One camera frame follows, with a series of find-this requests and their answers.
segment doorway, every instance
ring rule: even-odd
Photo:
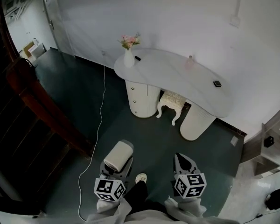
[[[70,40],[66,33],[57,0],[43,0],[50,30],[59,51],[74,55]]]

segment white vanity table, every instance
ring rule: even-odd
[[[216,117],[229,115],[232,95],[228,83],[204,66],[171,52],[156,49],[132,51],[135,65],[127,68],[123,57],[115,62],[116,74],[126,80],[131,111],[140,118],[147,118],[157,111],[161,88],[184,96],[192,104],[181,125],[181,135],[187,140],[197,139]],[[214,86],[220,81],[222,87]]]

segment flower vase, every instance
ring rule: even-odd
[[[123,63],[126,67],[132,67],[135,64],[135,58],[132,55],[131,49],[126,49],[125,56],[123,58]]]

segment dark green floor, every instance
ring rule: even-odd
[[[90,140],[95,141],[100,122],[98,110],[103,92],[104,67],[69,55],[60,55],[52,49],[38,58],[35,64],[40,82],[48,94],[73,124]],[[105,81],[106,94],[99,141],[92,165],[81,178],[82,216],[87,218],[95,211],[97,197],[93,193],[93,186],[99,175],[99,165],[121,139],[126,139],[135,146],[130,181],[133,182],[140,172],[147,173],[149,198],[155,201],[163,202],[168,195],[173,196],[170,181],[174,179],[174,154],[179,152],[192,158],[207,181],[207,188],[202,195],[202,205],[207,208],[204,216],[217,216],[232,187],[243,138],[239,138],[234,147],[230,143],[234,134],[221,124],[213,123],[199,139],[186,141],[179,133],[186,111],[175,126],[171,125],[175,113],[168,108],[164,108],[160,119],[156,115],[139,119],[130,112],[125,82],[108,68]],[[88,160],[77,157],[65,169],[47,201],[45,211],[48,216],[37,219],[38,223],[82,223],[77,215],[77,182],[79,174],[88,163]]]

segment sneaker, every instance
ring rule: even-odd
[[[146,183],[147,175],[144,173],[138,174],[135,181],[136,181],[136,183],[138,183],[139,181],[143,181]]]

